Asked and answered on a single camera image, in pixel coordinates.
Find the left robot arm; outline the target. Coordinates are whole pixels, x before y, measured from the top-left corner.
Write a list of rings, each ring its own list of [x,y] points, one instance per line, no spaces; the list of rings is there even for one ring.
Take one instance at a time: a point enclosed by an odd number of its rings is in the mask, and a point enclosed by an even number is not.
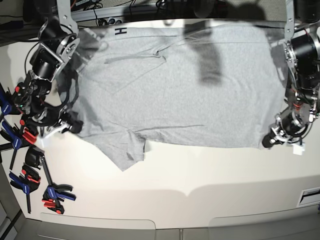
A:
[[[303,145],[320,117],[320,2],[287,0],[283,50],[288,66],[287,108],[275,117],[262,145]]]

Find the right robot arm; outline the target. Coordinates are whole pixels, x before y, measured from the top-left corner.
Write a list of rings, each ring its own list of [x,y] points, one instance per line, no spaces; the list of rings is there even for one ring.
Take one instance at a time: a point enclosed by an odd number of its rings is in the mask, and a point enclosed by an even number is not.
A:
[[[71,15],[74,0],[36,0],[34,6],[44,23],[30,59],[31,70],[18,83],[12,96],[16,109],[22,113],[23,126],[40,132],[42,139],[55,133],[79,133],[83,123],[70,110],[72,79],[64,72],[80,43],[79,28]],[[63,100],[59,105],[46,102],[53,81],[62,77]]]

